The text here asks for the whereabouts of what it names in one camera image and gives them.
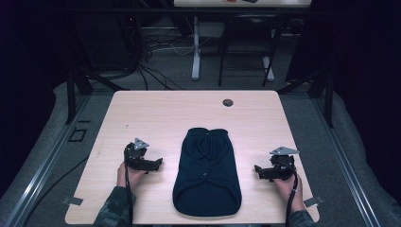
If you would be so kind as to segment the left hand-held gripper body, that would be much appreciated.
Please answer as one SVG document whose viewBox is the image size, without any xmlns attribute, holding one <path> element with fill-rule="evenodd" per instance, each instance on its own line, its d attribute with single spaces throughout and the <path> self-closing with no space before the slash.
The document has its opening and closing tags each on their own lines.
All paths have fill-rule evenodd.
<svg viewBox="0 0 401 227">
<path fill-rule="evenodd" d="M 132 169 L 148 169 L 148 161 L 144 159 L 148 143 L 139 138 L 129 142 L 124 149 L 124 163 Z"/>
</svg>

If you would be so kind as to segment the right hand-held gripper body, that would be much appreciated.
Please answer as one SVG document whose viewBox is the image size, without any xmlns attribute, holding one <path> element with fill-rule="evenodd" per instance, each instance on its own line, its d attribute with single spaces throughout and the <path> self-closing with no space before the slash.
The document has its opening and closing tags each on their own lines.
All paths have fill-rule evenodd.
<svg viewBox="0 0 401 227">
<path fill-rule="evenodd" d="M 280 179 L 286 181 L 291 175 L 296 172 L 294 165 L 294 154 L 299 154 L 300 151 L 293 148 L 279 147 L 270 152 L 270 162 L 273 166 L 273 171 L 269 177 L 270 181 Z"/>
</svg>

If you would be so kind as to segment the person's left hand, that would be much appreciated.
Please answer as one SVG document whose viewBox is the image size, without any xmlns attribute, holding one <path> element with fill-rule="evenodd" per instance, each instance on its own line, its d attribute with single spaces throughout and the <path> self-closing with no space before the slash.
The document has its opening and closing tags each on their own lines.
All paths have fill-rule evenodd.
<svg viewBox="0 0 401 227">
<path fill-rule="evenodd" d="M 116 185 L 120 187 L 126 186 L 126 179 L 129 179 L 130 188 L 133 189 L 139 184 L 140 179 L 146 174 L 144 170 L 135 170 L 131 168 L 125 168 L 125 164 L 122 163 L 117 169 L 117 180 Z"/>
</svg>

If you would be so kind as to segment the person's right hand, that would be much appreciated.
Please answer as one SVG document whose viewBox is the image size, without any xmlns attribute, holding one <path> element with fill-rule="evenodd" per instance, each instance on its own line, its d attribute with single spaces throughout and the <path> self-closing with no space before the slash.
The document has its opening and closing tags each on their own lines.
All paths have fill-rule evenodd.
<svg viewBox="0 0 401 227">
<path fill-rule="evenodd" d="M 277 186 L 279 194 L 281 195 L 281 198 L 285 204 L 288 204 L 291 193 L 294 193 L 289 207 L 289 212 L 291 214 L 306 210 L 303 200 L 303 184 L 298 175 L 292 175 L 286 181 L 275 179 L 274 183 Z"/>
</svg>

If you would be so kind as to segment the dark blue knit garment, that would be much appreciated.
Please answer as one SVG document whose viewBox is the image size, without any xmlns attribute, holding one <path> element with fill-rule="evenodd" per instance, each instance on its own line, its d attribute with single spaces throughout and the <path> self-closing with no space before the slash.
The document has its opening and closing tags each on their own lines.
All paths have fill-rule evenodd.
<svg viewBox="0 0 401 227">
<path fill-rule="evenodd" d="M 238 212 L 242 194 L 226 130 L 187 132 L 172 199 L 176 210 L 188 216 L 223 217 Z"/>
</svg>

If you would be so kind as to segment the black metal stand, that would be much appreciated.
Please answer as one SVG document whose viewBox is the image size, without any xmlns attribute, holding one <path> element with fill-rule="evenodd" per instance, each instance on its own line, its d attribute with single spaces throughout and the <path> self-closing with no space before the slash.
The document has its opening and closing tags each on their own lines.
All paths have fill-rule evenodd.
<svg viewBox="0 0 401 227">
<path fill-rule="evenodd" d="M 296 79 L 289 85 L 277 91 L 279 95 L 289 93 L 290 91 L 300 87 L 302 84 L 311 81 L 312 84 L 307 91 L 310 98 L 320 98 L 324 94 L 324 105 L 323 105 L 323 118 L 330 128 L 333 128 L 333 98 L 334 98 L 334 77 L 326 69 L 320 69 L 316 72 L 308 74 L 300 79 Z"/>
<path fill-rule="evenodd" d="M 74 117 L 77 114 L 77 105 L 76 105 L 76 88 L 85 95 L 90 96 L 94 88 L 90 84 L 89 79 L 94 79 L 106 87 L 116 91 L 126 91 L 126 88 L 123 88 L 108 79 L 102 77 L 95 71 L 92 71 L 85 67 L 80 68 L 72 68 L 66 76 L 66 85 L 67 85 L 67 104 L 68 104 L 68 115 L 66 119 L 66 124 L 70 124 Z"/>
</svg>

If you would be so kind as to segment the white desk leg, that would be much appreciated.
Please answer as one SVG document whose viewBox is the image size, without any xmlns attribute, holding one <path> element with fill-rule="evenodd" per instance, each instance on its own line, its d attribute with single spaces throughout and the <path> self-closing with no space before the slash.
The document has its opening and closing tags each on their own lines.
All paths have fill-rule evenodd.
<svg viewBox="0 0 401 227">
<path fill-rule="evenodd" d="M 197 17 L 194 18 L 194 23 L 193 23 L 193 41 L 194 41 L 194 55 L 193 55 L 191 78 L 193 80 L 199 80 L 200 69 L 201 69 L 201 52 L 200 52 L 199 20 Z"/>
<path fill-rule="evenodd" d="M 270 59 L 268 57 L 263 57 L 262 58 L 263 65 L 265 67 L 265 73 L 267 74 L 267 81 L 268 82 L 274 82 L 275 77 L 271 69 L 270 65 Z"/>
</svg>

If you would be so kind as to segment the black chair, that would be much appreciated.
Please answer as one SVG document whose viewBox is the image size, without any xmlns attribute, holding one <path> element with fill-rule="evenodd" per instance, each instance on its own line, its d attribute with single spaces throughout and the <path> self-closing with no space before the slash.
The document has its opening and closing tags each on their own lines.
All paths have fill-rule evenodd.
<svg viewBox="0 0 401 227">
<path fill-rule="evenodd" d="M 263 70 L 262 85 L 265 86 L 268 81 L 263 62 L 260 67 L 250 67 L 238 57 L 248 60 L 257 56 L 261 61 L 268 57 L 272 67 L 280 38 L 288 24 L 289 18 L 280 15 L 241 15 L 226 22 L 219 46 L 218 85 L 222 84 L 225 70 Z"/>
</svg>

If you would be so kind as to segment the white desk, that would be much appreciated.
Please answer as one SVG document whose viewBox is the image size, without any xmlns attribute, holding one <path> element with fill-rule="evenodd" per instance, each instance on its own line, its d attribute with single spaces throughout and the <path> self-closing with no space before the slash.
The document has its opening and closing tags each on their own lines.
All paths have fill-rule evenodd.
<svg viewBox="0 0 401 227">
<path fill-rule="evenodd" d="M 308 8 L 312 0 L 173 0 L 182 8 Z"/>
</svg>

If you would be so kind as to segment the grey table edge bracket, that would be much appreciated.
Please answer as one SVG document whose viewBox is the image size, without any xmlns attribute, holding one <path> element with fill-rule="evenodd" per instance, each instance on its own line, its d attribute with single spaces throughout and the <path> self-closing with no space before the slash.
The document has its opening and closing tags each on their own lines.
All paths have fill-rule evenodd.
<svg viewBox="0 0 401 227">
<path fill-rule="evenodd" d="M 82 202 L 83 202 L 83 199 L 76 198 L 76 197 L 68 197 L 68 196 L 65 196 L 65 197 L 61 200 L 61 202 L 62 202 L 63 204 L 67 204 L 67 205 L 73 204 L 73 205 L 81 206 L 81 204 L 82 204 Z"/>
<path fill-rule="evenodd" d="M 322 196 L 317 196 L 317 197 L 313 197 L 313 198 L 310 198 L 310 199 L 308 199 L 308 200 L 305 200 L 305 201 L 304 201 L 304 205 L 305 205 L 306 207 L 318 206 L 319 204 L 321 204 L 321 203 L 323 203 L 323 202 L 324 202 L 323 197 L 322 197 Z"/>
</svg>

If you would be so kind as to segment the metal floor rail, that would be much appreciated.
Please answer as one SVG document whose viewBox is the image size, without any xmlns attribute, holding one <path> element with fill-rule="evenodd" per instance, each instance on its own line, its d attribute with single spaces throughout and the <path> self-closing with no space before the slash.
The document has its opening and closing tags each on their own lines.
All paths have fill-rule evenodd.
<svg viewBox="0 0 401 227">
<path fill-rule="evenodd" d="M 364 189 L 357 178 L 357 175 L 348 159 L 348 156 L 346 155 L 335 129 L 329 126 L 324 117 L 322 103 L 315 98 L 311 99 L 311 103 L 321 121 L 321 124 L 323 125 L 324 131 L 328 135 L 331 144 L 334 147 L 334 153 L 336 155 L 340 171 L 347 182 L 348 188 L 352 194 L 355 204 L 357 205 L 358 211 L 362 216 L 365 226 L 382 227 Z"/>
<path fill-rule="evenodd" d="M 0 200 L 0 227 L 23 225 L 61 155 L 61 147 L 66 143 L 73 125 L 90 98 L 80 97 L 76 112 L 70 120 L 65 120 L 67 101 L 57 97 L 53 112 L 35 146 Z"/>
</svg>

